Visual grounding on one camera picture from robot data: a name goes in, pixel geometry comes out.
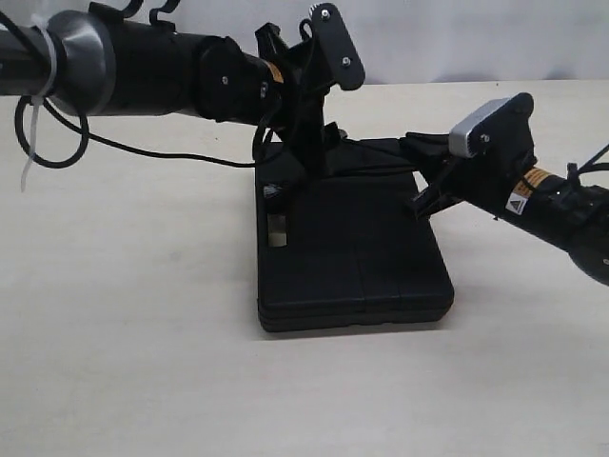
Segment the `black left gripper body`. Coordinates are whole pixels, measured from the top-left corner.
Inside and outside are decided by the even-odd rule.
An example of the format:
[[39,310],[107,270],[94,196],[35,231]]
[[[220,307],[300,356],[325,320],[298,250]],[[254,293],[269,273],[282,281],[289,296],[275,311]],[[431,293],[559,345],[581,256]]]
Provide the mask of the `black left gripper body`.
[[306,175],[327,173],[327,154],[338,145],[341,131],[324,117],[325,97],[335,79],[311,18],[299,24],[301,42],[289,47],[279,29],[268,23],[256,31],[259,56],[274,64],[284,78],[273,95],[269,113],[254,133],[254,162],[262,167],[291,155]]

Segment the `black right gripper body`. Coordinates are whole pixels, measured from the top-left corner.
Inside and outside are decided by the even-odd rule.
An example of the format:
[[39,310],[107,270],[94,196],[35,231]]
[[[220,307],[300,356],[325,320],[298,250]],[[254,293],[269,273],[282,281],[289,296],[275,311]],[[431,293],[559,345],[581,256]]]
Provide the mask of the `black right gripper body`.
[[510,101],[481,128],[490,141],[473,158],[455,157],[455,165],[438,176],[423,176],[427,187],[405,203],[415,219],[450,208],[462,201],[491,213],[501,211],[521,174],[536,163],[529,119],[534,98],[528,92]]

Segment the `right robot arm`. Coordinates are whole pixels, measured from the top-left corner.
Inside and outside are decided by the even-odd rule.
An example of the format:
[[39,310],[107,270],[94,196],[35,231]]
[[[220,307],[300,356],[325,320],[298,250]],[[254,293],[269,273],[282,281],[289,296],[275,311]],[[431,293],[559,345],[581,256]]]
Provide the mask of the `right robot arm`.
[[608,283],[608,191],[583,174],[606,170],[598,156],[564,176],[538,165],[528,92],[492,99],[445,134],[408,132],[401,155],[427,186],[406,205],[415,219],[465,202],[564,251],[584,274]]

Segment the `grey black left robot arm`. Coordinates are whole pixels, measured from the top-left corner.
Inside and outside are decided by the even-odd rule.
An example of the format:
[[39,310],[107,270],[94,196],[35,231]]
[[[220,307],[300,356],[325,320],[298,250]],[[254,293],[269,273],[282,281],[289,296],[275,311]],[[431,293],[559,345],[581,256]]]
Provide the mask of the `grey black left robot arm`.
[[17,98],[15,136],[29,164],[66,169],[84,155],[93,116],[182,114],[255,129],[251,166],[292,156],[321,174],[341,139],[324,122],[324,99],[344,79],[344,34],[330,7],[299,25],[294,46],[272,23],[255,33],[258,51],[231,37],[180,32],[138,2],[93,2],[23,27],[1,19],[1,92]]

